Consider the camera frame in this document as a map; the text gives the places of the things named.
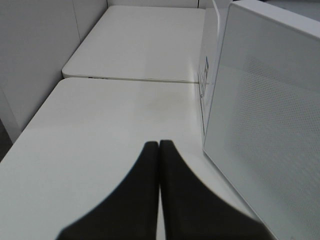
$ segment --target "white desk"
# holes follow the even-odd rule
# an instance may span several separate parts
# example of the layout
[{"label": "white desk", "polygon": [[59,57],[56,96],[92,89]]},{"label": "white desk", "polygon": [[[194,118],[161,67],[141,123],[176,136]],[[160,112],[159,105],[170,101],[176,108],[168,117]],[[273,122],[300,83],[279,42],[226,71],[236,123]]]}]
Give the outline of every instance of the white desk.
[{"label": "white desk", "polygon": [[120,183],[150,140],[172,139],[211,190],[253,216],[203,154],[198,96],[197,84],[61,81],[0,163],[1,239],[55,239]]},{"label": "white desk", "polygon": [[63,76],[196,82],[205,10],[111,6]]}]

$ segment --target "perforated panel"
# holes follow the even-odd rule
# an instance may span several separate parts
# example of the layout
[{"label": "perforated panel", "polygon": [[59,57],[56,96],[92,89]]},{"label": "perforated panel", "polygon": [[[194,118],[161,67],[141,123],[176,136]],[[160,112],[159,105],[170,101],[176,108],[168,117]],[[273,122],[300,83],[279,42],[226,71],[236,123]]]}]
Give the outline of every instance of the perforated panel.
[{"label": "perforated panel", "polygon": [[204,150],[279,240],[320,239],[319,63],[320,22],[229,8]]}]

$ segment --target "white perforated screen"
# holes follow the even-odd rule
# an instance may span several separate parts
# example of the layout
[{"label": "white perforated screen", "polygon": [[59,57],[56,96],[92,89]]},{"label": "white perforated screen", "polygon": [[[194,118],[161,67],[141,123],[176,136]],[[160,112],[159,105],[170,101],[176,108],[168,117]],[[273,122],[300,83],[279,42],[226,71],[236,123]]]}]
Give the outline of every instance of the white perforated screen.
[{"label": "white perforated screen", "polygon": [[319,38],[230,7],[204,149],[279,240],[320,239],[319,64]]}]

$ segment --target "desk surface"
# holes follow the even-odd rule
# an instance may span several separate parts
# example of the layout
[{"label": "desk surface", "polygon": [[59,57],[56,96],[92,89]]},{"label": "desk surface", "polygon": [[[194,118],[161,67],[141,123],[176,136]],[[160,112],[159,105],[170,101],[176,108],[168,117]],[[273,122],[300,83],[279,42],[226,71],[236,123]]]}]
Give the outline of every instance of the desk surface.
[{"label": "desk surface", "polygon": [[198,96],[197,84],[61,81],[0,163],[1,239],[55,239],[108,196],[145,142],[161,139],[174,141],[212,191],[254,217],[203,154]]},{"label": "desk surface", "polygon": [[111,6],[62,73],[196,82],[204,21],[197,8]]}]

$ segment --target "gray floor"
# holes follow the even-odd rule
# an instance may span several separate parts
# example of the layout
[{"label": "gray floor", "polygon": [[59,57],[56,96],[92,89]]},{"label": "gray floor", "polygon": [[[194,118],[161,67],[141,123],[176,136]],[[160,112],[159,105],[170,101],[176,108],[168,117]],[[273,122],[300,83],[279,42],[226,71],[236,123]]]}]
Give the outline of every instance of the gray floor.
[{"label": "gray floor", "polygon": [[0,120],[0,162],[12,146],[8,133]]}]

